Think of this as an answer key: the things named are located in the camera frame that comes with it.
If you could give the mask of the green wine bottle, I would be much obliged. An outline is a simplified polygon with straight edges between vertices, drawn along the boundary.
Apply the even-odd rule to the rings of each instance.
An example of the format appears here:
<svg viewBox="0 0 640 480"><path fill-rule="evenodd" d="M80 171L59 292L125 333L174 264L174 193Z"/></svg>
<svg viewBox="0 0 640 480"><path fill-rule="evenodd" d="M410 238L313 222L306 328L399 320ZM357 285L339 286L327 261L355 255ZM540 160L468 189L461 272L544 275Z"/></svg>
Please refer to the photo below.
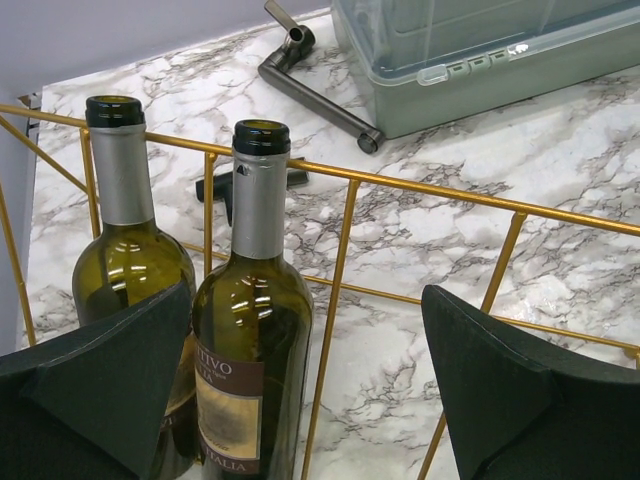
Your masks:
<svg viewBox="0 0 640 480"><path fill-rule="evenodd" d="M290 479L313 319L283 257L288 127L236 123L228 261L195 296L195 380L204 479Z"/></svg>
<svg viewBox="0 0 640 480"><path fill-rule="evenodd" d="M102 232L81 253L72 292L86 326L181 283L196 289L186 250L155 220L141 102L91 96L86 122L98 181ZM153 479L176 479L198 454L194 378L195 336L187 333L160 427Z"/></svg>

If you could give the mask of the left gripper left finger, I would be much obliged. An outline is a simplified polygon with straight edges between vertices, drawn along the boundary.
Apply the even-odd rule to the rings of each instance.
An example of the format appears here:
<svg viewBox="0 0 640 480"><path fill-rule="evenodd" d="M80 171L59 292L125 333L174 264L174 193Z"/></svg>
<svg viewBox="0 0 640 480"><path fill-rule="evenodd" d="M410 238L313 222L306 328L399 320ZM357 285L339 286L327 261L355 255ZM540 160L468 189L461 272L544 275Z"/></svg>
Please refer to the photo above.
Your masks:
<svg viewBox="0 0 640 480"><path fill-rule="evenodd" d="M2 356L2 478L148 478L190 304L177 284Z"/></svg>

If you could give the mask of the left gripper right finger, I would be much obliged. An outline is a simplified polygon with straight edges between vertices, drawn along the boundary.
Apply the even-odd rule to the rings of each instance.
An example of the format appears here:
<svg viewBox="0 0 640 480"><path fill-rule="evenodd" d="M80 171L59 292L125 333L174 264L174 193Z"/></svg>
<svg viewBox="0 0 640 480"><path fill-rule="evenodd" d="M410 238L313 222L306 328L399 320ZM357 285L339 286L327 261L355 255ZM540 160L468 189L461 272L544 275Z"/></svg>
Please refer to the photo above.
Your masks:
<svg viewBox="0 0 640 480"><path fill-rule="evenodd" d="M636 479L639 373L501 322L447 290L421 300L462 479Z"/></svg>

